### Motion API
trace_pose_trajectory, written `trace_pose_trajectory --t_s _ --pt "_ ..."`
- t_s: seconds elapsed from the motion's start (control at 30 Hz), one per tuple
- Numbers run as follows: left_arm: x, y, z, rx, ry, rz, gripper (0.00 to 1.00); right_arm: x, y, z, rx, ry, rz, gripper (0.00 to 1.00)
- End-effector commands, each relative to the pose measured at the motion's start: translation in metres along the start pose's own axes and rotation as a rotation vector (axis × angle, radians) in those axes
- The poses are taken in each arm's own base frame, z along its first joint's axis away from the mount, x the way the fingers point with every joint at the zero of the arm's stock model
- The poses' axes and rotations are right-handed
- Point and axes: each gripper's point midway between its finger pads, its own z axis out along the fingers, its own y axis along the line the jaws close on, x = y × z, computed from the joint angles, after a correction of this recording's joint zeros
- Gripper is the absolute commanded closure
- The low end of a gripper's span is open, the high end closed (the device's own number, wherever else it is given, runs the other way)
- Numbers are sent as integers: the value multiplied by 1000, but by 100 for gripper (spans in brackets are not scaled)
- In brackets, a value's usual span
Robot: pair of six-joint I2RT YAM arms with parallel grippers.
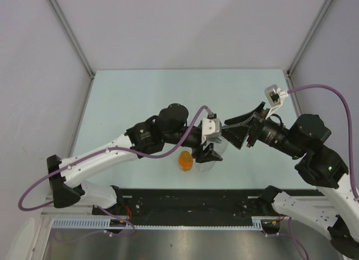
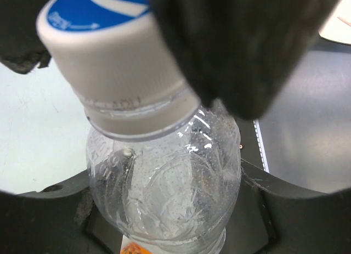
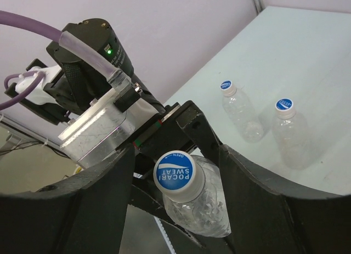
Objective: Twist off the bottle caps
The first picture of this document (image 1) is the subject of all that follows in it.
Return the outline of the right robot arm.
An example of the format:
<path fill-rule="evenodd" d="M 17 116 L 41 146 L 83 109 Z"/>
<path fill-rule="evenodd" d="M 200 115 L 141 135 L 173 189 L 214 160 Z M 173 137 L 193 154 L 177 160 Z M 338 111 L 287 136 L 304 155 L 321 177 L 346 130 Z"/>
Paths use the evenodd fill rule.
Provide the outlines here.
<path fill-rule="evenodd" d="M 325 145 L 331 131 L 318 115 L 300 115 L 290 129 L 274 122 L 274 113 L 261 103 L 253 111 L 225 120 L 222 135 L 236 148 L 262 142 L 297 161 L 295 170 L 333 206 L 315 208 L 268 186 L 259 196 L 259 210 L 266 216 L 287 215 L 326 237 L 342 255 L 358 259 L 358 188 L 341 156 Z"/>

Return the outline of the clear plastic bottle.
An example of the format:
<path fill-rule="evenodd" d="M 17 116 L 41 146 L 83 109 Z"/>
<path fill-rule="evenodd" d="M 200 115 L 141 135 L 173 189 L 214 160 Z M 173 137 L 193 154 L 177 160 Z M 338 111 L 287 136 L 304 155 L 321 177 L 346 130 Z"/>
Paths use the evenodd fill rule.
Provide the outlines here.
<path fill-rule="evenodd" d="M 228 141 L 222 136 L 207 140 L 202 146 L 192 150 L 195 167 L 202 172 L 209 171 L 216 162 L 223 160 Z"/>

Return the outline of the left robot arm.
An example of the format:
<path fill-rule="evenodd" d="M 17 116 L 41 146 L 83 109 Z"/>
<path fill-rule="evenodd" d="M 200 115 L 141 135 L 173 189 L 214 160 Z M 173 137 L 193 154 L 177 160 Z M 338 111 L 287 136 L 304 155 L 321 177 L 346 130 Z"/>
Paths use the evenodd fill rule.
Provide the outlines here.
<path fill-rule="evenodd" d="M 61 159 L 57 155 L 47 158 L 49 183 L 55 208 L 70 207 L 76 203 L 101 206 L 110 214 L 123 211 L 124 201 L 116 186 L 89 183 L 88 178 L 120 163 L 140 158 L 160 159 L 180 147 L 190 148 L 197 163 L 222 161 L 214 150 L 214 140 L 222 132 L 222 123 L 207 107 L 208 113 L 199 124 L 197 112 L 191 123 L 188 110 L 174 103 L 158 115 L 139 122 L 111 142 L 77 157 Z"/>

